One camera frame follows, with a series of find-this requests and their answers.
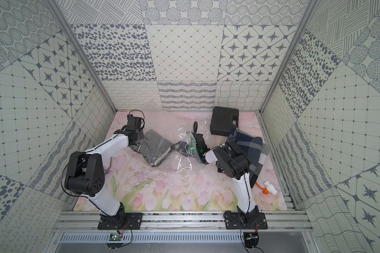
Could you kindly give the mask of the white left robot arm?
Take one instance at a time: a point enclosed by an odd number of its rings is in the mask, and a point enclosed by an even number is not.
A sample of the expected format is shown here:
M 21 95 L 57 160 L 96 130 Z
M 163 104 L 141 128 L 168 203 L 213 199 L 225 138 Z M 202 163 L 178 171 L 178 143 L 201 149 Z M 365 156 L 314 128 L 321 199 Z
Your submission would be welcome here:
M 94 204 L 103 218 L 116 222 L 125 219 L 125 207 L 107 190 L 105 166 L 120 150 L 136 144 L 143 138 L 145 115 L 127 115 L 127 124 L 104 142 L 83 152 L 73 152 L 62 176 L 62 190 L 71 197 L 84 197 Z

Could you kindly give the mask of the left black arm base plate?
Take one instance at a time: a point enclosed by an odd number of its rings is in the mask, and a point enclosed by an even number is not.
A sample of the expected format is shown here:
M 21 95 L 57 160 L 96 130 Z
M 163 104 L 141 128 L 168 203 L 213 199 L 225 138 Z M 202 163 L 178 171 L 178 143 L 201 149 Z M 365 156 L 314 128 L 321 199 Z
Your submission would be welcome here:
M 98 230 L 140 230 L 143 213 L 126 213 L 125 208 L 121 206 L 114 216 L 105 215 L 100 212 L 100 221 Z

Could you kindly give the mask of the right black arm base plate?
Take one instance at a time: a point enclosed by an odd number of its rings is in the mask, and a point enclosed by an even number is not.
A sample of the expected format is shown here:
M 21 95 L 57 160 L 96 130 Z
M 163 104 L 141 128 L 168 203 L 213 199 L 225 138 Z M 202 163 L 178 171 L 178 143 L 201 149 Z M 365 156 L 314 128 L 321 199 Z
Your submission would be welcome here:
M 227 230 L 268 229 L 266 216 L 258 210 L 257 206 L 255 206 L 255 208 L 247 214 L 239 208 L 235 213 L 226 211 L 223 213 L 223 218 Z

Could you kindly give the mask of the black white herringbone knit blanket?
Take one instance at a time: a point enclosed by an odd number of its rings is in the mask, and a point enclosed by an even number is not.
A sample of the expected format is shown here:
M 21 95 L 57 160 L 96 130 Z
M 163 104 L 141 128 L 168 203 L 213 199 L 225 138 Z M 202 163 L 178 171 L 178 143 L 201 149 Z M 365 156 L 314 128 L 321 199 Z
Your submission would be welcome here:
M 173 143 L 153 129 L 149 129 L 142 139 L 131 145 L 132 151 L 143 156 L 151 167 L 160 166 L 172 153 Z

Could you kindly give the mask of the clear plastic vacuum bag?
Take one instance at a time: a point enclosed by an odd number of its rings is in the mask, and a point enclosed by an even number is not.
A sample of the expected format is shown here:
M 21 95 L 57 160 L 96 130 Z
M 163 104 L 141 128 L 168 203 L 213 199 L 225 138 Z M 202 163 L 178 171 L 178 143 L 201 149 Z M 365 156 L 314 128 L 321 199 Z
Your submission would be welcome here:
M 153 168 L 166 166 L 168 169 L 176 169 L 177 172 L 193 170 L 197 163 L 201 164 L 195 158 L 194 142 L 192 131 L 180 133 L 178 141 L 172 142 L 173 151 L 169 157 L 160 166 Z

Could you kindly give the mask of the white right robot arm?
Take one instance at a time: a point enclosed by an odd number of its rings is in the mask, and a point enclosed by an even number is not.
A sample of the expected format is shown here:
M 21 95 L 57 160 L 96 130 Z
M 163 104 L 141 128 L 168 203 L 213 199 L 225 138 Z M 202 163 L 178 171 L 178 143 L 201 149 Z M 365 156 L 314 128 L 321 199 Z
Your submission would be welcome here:
M 236 143 L 235 137 L 240 133 L 238 127 L 234 127 L 224 144 L 215 148 L 208 148 L 201 133 L 197 133 L 198 123 L 193 123 L 192 141 L 190 153 L 201 164 L 217 163 L 223 172 L 232 179 L 235 193 L 238 199 L 237 211 L 239 222 L 247 226 L 256 220 L 259 209 L 252 197 L 250 186 L 251 161 L 244 150 Z

